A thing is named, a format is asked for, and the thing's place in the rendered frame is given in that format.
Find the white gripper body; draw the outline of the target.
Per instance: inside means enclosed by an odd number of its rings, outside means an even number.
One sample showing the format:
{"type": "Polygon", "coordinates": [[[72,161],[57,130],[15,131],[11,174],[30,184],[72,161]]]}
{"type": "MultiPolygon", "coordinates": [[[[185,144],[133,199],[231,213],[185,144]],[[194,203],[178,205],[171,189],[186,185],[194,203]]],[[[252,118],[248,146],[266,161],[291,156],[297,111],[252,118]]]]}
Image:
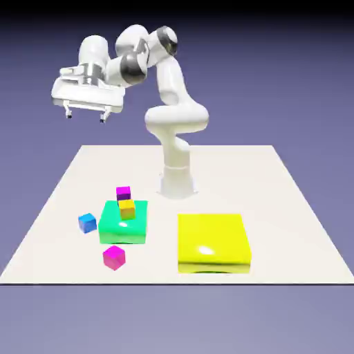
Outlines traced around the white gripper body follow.
{"type": "Polygon", "coordinates": [[[124,104],[125,88],[105,84],[102,80],[98,85],[81,84],[74,80],[64,80],[58,77],[52,87],[51,97],[53,104],[63,106],[68,100],[70,109],[88,109],[104,111],[106,106],[111,107],[111,113],[120,113],[124,104]]]}

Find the small yellow cube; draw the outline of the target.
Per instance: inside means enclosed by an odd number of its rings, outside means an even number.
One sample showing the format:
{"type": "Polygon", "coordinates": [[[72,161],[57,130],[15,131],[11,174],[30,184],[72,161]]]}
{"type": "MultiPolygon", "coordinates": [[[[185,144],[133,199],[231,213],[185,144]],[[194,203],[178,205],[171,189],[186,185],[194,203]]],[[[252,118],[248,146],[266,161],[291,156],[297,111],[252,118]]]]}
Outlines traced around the small yellow cube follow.
{"type": "Polygon", "coordinates": [[[130,220],[136,217],[136,206],[134,200],[119,200],[118,207],[120,211],[120,218],[122,220],[130,220]]]}

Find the small blue cube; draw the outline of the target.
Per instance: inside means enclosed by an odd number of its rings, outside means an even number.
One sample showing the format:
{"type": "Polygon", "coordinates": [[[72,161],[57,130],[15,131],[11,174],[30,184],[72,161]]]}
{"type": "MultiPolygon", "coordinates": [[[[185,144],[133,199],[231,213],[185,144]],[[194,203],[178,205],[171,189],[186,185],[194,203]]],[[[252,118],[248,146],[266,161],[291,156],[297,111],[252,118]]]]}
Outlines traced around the small blue cube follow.
{"type": "Polygon", "coordinates": [[[97,229],[97,221],[92,213],[79,216],[78,223],[81,231],[85,234],[97,229]]]}

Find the small pink cube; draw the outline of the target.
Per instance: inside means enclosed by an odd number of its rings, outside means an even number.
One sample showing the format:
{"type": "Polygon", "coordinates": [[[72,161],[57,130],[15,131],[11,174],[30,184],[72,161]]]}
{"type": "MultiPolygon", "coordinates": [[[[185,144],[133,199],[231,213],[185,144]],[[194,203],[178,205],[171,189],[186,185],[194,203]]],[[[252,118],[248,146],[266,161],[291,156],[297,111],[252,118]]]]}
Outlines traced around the small pink cube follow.
{"type": "Polygon", "coordinates": [[[126,254],[122,248],[112,245],[103,252],[105,266],[112,270],[117,270],[126,263],[126,254]]]}

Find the large green box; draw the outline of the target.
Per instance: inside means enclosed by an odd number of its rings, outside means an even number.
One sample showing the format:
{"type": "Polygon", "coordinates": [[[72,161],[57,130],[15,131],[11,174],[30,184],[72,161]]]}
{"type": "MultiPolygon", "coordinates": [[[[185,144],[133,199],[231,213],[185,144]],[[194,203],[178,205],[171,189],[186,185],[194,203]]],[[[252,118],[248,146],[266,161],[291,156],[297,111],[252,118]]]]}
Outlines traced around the large green box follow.
{"type": "Polygon", "coordinates": [[[105,202],[98,232],[101,244],[145,244],[147,236],[147,201],[135,201],[136,217],[122,220],[117,201],[105,202]]]}

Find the large yellow box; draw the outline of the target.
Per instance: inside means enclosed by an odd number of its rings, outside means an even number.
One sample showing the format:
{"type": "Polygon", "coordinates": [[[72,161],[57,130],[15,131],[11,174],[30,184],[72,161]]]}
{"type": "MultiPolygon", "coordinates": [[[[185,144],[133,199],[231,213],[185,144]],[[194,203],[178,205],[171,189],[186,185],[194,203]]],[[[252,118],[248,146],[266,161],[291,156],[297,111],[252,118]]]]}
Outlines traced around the large yellow box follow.
{"type": "Polygon", "coordinates": [[[248,273],[252,253],[240,214],[179,214],[180,273],[248,273]]]}

